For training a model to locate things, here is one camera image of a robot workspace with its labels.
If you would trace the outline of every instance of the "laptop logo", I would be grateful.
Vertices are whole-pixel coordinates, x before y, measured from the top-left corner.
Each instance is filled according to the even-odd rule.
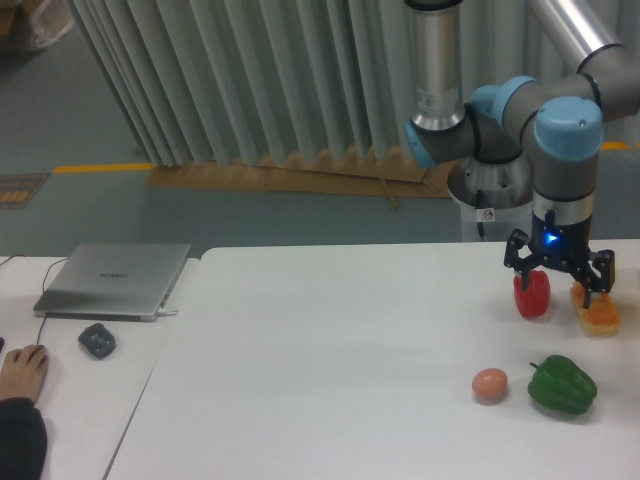
[[[100,278],[127,278],[129,276],[128,273],[106,273],[103,272],[100,274]]]

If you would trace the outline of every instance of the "sleeve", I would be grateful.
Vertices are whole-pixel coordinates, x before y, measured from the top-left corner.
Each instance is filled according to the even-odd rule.
[[[40,411],[28,398],[0,401],[0,478],[37,480],[47,453]]]

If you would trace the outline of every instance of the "brown egg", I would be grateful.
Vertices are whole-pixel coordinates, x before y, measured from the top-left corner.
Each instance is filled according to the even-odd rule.
[[[471,388],[480,400],[499,400],[507,391],[507,374],[499,368],[486,368],[473,377]]]

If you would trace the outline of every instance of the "floor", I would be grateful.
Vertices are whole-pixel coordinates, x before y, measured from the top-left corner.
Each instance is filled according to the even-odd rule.
[[[0,58],[0,174],[144,159],[77,30],[39,54]],[[213,247],[461,241],[451,200],[145,186],[148,171],[52,174],[0,211],[0,255],[66,256],[83,242]],[[593,238],[640,237],[640,151],[601,154]]]

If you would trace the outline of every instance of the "laptop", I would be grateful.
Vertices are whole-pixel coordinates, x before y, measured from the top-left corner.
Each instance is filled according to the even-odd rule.
[[[33,307],[39,317],[154,321],[188,244],[81,244]]]

